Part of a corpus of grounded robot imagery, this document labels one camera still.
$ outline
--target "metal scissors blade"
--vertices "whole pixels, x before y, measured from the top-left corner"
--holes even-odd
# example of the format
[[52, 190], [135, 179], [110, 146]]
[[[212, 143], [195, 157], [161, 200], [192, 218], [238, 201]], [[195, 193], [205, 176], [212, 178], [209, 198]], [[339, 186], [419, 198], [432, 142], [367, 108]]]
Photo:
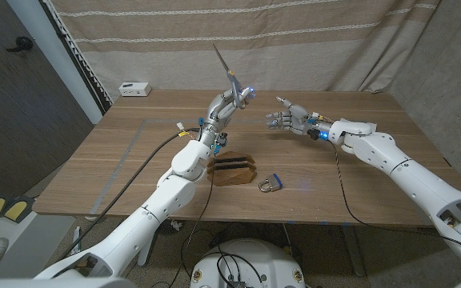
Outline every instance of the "metal scissors blade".
[[214, 51], [216, 51], [218, 58], [220, 58], [220, 62], [222, 62], [223, 68], [225, 68], [226, 72], [229, 72], [229, 67], [227, 67], [227, 64], [225, 63], [225, 61], [223, 61], [222, 55], [220, 55], [220, 52], [218, 52], [218, 49], [216, 49], [216, 46], [214, 45], [212, 41], [211, 41], [211, 44], [213, 44]]

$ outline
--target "wooden stand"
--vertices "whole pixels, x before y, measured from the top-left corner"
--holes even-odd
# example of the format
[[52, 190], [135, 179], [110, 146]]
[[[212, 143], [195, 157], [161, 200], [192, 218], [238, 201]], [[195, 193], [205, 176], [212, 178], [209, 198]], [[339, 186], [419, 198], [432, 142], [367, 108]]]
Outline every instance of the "wooden stand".
[[207, 164], [207, 179], [215, 186], [247, 184], [257, 175], [254, 159], [243, 153], [229, 151], [216, 156]]

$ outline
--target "striped fabric backdrop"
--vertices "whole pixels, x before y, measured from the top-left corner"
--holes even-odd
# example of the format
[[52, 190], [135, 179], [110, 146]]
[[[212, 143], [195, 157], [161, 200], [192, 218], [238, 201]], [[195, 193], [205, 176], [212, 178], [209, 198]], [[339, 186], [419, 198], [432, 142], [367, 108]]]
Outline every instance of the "striped fabric backdrop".
[[112, 98], [122, 82], [226, 90], [387, 86], [439, 0], [52, 0]]

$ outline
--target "white box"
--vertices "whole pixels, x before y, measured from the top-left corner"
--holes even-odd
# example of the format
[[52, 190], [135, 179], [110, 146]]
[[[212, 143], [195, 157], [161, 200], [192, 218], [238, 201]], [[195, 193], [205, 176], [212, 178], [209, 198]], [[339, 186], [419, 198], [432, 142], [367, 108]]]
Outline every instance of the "white box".
[[150, 85], [148, 82], [124, 82], [118, 90], [122, 96], [147, 96]]

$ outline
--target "wall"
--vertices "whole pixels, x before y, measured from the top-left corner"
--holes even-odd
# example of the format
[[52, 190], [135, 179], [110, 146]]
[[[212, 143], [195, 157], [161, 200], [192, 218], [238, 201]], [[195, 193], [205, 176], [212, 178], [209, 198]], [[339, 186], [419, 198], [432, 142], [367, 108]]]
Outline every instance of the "wall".
[[441, 1], [387, 91], [461, 175], [461, 1]]
[[101, 111], [92, 98], [90, 91], [86, 88], [85, 82], [79, 75], [74, 63], [72, 63], [69, 54], [54, 31], [40, 3], [38, 1], [7, 1], [22, 24], [24, 24], [24, 27], [33, 36], [35, 43], [40, 47], [86, 116], [92, 124], [97, 124], [102, 118]]
[[15, 196], [64, 163], [93, 127], [38, 45], [6, 50], [17, 36], [32, 38], [0, 1], [0, 195]]

